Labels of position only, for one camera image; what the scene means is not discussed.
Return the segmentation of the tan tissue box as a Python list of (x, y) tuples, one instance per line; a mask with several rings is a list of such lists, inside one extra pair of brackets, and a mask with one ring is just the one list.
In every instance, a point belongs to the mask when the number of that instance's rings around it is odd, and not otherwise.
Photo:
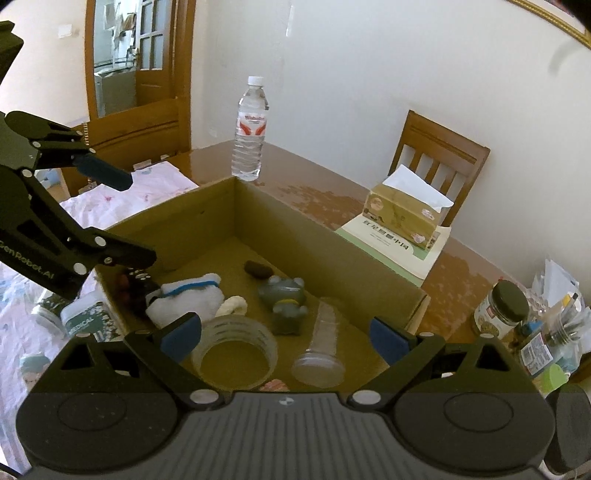
[(454, 202), (405, 165), (374, 186), (363, 205), (363, 216), (430, 250), (436, 230)]

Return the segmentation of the green white medical bottle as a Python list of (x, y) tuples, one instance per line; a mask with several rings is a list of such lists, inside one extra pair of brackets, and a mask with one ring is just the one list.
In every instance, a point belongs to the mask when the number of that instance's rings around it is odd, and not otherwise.
[(98, 291), (79, 297), (65, 306), (60, 312), (60, 320), (69, 337), (89, 334), (98, 342), (122, 338), (104, 295)]

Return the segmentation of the wooden chair near door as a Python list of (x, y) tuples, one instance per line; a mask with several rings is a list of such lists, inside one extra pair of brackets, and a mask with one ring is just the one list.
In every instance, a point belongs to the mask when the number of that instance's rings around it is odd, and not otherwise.
[(158, 162), (190, 150), (186, 96), (107, 115), (76, 126), (98, 158), (124, 171), (145, 160)]

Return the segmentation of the wooden chair by wall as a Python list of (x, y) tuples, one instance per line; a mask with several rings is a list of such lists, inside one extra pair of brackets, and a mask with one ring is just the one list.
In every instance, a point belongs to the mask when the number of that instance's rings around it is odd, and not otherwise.
[(409, 166), (414, 173), (418, 173), (424, 157), (431, 160), (429, 170), (422, 176), (431, 186), (435, 186), (438, 172), (445, 170), (442, 183), (437, 187), (440, 193), (448, 195), (452, 186), (462, 180), (454, 205), (443, 218), (443, 225), (450, 227), (485, 166), (491, 150), (413, 110), (407, 114), (389, 169), (390, 174), (401, 164), (401, 156), (406, 147), (414, 152)]

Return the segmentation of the brown cardboard box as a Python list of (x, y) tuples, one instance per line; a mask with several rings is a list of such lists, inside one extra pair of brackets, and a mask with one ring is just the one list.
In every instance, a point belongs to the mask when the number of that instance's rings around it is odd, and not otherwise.
[(311, 342), (318, 303), (335, 303), (344, 323), (338, 356), (346, 371), (339, 385), (349, 393), (388, 365), (370, 344), (370, 321), (384, 318), (416, 329), (429, 304), (419, 287), (365, 251), (256, 186), (235, 178), (199, 187), (133, 215), (109, 233), (155, 250), (150, 268), (160, 283), (221, 276), (225, 295), (249, 303), (249, 318), (270, 325), (273, 314), (257, 296), (246, 261), (270, 265), (280, 275), (304, 280), (308, 315), (301, 335), (280, 336), (273, 376), (291, 391), (308, 390), (291, 374), (294, 360)]

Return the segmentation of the clear jar with screws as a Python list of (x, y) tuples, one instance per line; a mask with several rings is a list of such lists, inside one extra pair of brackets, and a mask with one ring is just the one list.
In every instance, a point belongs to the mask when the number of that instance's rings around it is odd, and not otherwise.
[(63, 338), (66, 332), (60, 315), (70, 303), (70, 300), (45, 289), (34, 304), (31, 315), (37, 324), (44, 327), (51, 334)]

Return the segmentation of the brown wooden door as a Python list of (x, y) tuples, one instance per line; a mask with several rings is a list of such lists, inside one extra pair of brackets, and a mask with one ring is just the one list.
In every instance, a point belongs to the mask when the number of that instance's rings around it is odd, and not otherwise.
[(84, 53), (89, 118), (174, 98), (190, 54), (194, 1), (88, 1)]

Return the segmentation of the grey toy figurine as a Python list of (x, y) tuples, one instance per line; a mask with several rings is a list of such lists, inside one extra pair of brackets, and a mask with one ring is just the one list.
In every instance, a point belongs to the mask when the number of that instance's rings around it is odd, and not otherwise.
[(273, 275), (259, 286), (257, 293), (270, 309), (270, 330), (274, 335), (301, 334), (301, 323), (308, 315), (303, 279)]

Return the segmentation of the clear plastic cup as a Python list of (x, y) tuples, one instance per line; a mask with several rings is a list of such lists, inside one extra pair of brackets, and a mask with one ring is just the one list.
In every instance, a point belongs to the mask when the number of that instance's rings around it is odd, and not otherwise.
[(318, 303), (311, 343), (291, 367), (291, 374), (298, 382), (322, 389), (342, 383), (346, 368), (338, 357), (341, 326), (342, 315), (335, 306), (325, 301)]

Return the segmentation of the black lid glass jar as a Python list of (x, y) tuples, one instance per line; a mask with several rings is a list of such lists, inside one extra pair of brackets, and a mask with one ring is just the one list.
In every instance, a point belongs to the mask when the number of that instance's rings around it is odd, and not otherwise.
[(530, 306), (524, 292), (512, 281), (501, 279), (475, 309), (474, 329), (478, 334), (503, 339), (526, 320), (529, 313)]

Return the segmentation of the pink white tablecloth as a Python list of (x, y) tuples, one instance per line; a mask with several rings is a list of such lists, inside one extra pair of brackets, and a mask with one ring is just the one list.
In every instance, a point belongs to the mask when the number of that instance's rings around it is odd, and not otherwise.
[(182, 194), (194, 183), (167, 162), (117, 173), (118, 188), (102, 185), (58, 204), (27, 168), (1, 169), (1, 448), (9, 465), (27, 461), (16, 435), (17, 408), (27, 388), (20, 359), (48, 362), (65, 341), (30, 315), (42, 290), (76, 297), (87, 274), (108, 253), (100, 227)]

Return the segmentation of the clear plastic water bottle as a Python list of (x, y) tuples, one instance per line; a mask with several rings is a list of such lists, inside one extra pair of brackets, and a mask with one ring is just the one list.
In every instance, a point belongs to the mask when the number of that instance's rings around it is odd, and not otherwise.
[(238, 102), (236, 113), (231, 174), (247, 182), (259, 179), (262, 168), (269, 111), (263, 84), (263, 77), (249, 76), (247, 89)]

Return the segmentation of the white green booklet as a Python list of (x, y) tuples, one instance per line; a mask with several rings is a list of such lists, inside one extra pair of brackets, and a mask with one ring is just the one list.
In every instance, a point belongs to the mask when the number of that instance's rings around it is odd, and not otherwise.
[(418, 247), (363, 215), (356, 216), (335, 233), (421, 287), (448, 242), (451, 228), (438, 227), (429, 250)]

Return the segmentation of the dark brown small object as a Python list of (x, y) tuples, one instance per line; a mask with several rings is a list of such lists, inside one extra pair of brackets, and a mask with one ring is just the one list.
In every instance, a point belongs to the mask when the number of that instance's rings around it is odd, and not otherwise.
[(250, 277), (259, 281), (270, 279), (270, 277), (273, 277), (274, 275), (273, 268), (269, 265), (252, 260), (246, 261), (245, 264), (243, 264), (243, 270), (245, 270), (245, 273), (249, 274)]

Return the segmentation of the white blue rolled sock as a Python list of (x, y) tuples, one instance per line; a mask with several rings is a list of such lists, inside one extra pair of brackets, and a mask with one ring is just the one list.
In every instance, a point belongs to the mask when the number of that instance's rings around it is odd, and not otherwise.
[(146, 308), (146, 315), (159, 329), (163, 329), (186, 313), (197, 314), (202, 322), (214, 318), (224, 296), (221, 277), (207, 273), (201, 277), (165, 283)]

